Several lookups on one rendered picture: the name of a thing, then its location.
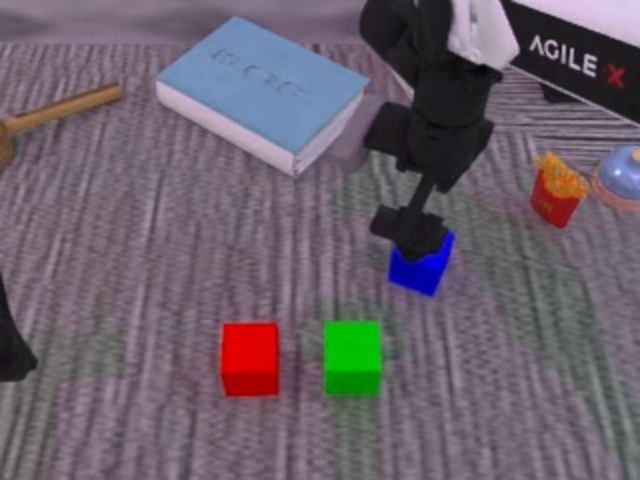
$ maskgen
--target red x letter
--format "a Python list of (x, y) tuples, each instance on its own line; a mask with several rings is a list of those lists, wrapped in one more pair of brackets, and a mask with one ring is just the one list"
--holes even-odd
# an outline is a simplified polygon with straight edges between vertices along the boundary
[(607, 80), (607, 83), (613, 83), (618, 88), (624, 88), (624, 82), (622, 80), (622, 77), (624, 76), (624, 73), (627, 71), (626, 67), (617, 68), (612, 63), (609, 63), (607, 64), (605, 71), (609, 73), (609, 79)]

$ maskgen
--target green cube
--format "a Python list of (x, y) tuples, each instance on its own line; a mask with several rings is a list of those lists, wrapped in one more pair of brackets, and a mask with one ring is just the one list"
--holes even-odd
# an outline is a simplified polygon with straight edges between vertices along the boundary
[(380, 322), (324, 324), (324, 390), (327, 395), (376, 395), (382, 379)]

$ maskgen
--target yellow french fries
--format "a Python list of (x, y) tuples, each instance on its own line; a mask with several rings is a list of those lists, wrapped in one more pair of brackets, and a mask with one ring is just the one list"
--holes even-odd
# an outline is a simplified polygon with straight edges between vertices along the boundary
[(589, 183), (556, 154), (546, 152), (544, 157), (535, 155), (533, 161), (544, 173), (545, 188), (555, 196), (582, 199), (589, 194)]

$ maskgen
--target book cover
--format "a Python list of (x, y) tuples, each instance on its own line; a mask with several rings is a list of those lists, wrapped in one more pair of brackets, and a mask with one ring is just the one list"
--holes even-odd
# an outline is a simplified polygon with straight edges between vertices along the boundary
[(240, 17), (169, 65), (158, 81), (294, 156), (369, 82)]

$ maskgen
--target toy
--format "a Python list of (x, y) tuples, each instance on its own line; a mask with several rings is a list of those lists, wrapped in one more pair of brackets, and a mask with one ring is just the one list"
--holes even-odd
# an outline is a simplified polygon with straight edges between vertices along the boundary
[(324, 378), (327, 395), (377, 394), (382, 378), (380, 323), (326, 322)]
[(439, 252), (414, 261), (407, 260), (398, 248), (394, 248), (389, 265), (389, 281), (433, 297), (449, 263), (454, 241), (455, 234), (449, 232)]
[[(422, 210), (434, 188), (442, 194), (453, 188), (491, 138), (494, 125), (484, 112), (502, 73), (482, 63), (491, 58), (499, 68), (518, 53), (510, 45), (496, 51), (496, 42), (485, 42), (483, 52), (474, 43), (480, 24), (485, 36), (489, 26), (509, 38), (499, 2), (487, 1), (492, 8), (462, 0), (367, 0), (360, 17), (363, 39), (414, 90), (411, 107), (385, 103), (364, 138), (370, 150), (395, 157), (400, 172), (422, 176), (408, 207), (381, 206), (371, 222), (371, 232), (394, 242), (406, 261), (440, 252), (448, 229)], [(481, 21), (480, 13), (493, 17)]]
[(59, 120), (119, 100), (122, 95), (122, 87), (117, 83), (112, 83), (36, 110), (0, 120), (0, 168), (8, 165), (13, 158), (11, 138), (14, 135), (39, 127), (52, 120)]
[(589, 193), (589, 184), (557, 155), (547, 152), (534, 157), (538, 175), (531, 193), (531, 206), (550, 224), (564, 228), (580, 200)]
[(38, 366), (27, 343), (16, 328), (0, 275), (0, 382), (19, 382)]
[(592, 176), (593, 191), (614, 208), (640, 212), (640, 147), (616, 148)]
[(279, 350), (276, 323), (224, 324), (220, 377), (226, 395), (276, 395)]

